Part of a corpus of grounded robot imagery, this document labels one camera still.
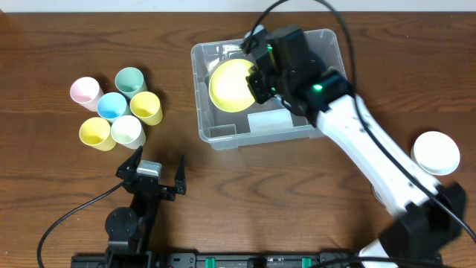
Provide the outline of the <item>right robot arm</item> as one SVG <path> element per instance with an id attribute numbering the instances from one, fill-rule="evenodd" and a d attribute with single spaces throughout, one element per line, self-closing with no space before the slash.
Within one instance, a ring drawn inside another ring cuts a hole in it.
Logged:
<path id="1" fill-rule="evenodd" d="M 254 59 L 247 82 L 258 103 L 278 98 L 334 141 L 367 177 L 393 223 L 352 258 L 363 267 L 431 265 L 433 256 L 468 229 L 466 192 L 442 185 L 416 166 L 377 124 L 356 86 L 328 68 L 295 25 L 255 27 L 242 51 Z"/>

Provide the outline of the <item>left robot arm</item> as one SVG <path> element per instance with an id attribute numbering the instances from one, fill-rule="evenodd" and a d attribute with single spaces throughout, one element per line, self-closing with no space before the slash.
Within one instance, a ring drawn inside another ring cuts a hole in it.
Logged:
<path id="1" fill-rule="evenodd" d="M 106 218 L 108 249 L 112 252 L 145 251 L 160 201 L 173 201 L 177 194 L 184 195 L 187 191 L 184 157 L 180 158 L 174 185 L 168 186 L 161 184 L 162 165 L 143 160 L 142 153 L 143 147 L 139 147 L 116 171 L 122 187 L 133 198 L 128 207 L 116 208 Z"/>

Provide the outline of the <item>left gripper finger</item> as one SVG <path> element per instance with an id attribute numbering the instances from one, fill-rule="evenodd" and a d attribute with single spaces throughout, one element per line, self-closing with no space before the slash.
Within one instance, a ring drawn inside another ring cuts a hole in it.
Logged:
<path id="1" fill-rule="evenodd" d="M 118 167 L 115 174 L 116 177 L 122 179 L 124 182 L 133 181 L 137 174 L 137 169 L 141 161 L 142 153 L 143 146 L 141 145 L 123 164 Z"/>
<path id="2" fill-rule="evenodd" d="M 185 166 L 185 156 L 182 156 L 180 159 L 175 177 L 174 177 L 175 193 L 181 194 L 181 195 L 185 195 L 187 191 L 184 166 Z"/>

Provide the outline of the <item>small yellow bowl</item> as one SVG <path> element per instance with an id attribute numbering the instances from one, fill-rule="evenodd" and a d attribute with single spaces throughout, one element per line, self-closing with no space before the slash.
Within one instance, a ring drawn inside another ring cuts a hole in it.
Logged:
<path id="1" fill-rule="evenodd" d="M 212 73 L 209 95 L 212 103 L 224 112 L 241 112 L 254 102 L 246 80 L 254 64 L 245 59 L 223 61 Z"/>

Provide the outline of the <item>small white bowl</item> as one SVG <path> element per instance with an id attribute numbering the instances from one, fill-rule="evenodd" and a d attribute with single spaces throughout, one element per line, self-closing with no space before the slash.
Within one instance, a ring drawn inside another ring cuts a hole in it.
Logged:
<path id="1" fill-rule="evenodd" d="M 411 158 L 425 172 L 445 176 L 456 171 L 460 163 L 460 150 L 455 141 L 438 131 L 428 131 L 416 138 Z"/>

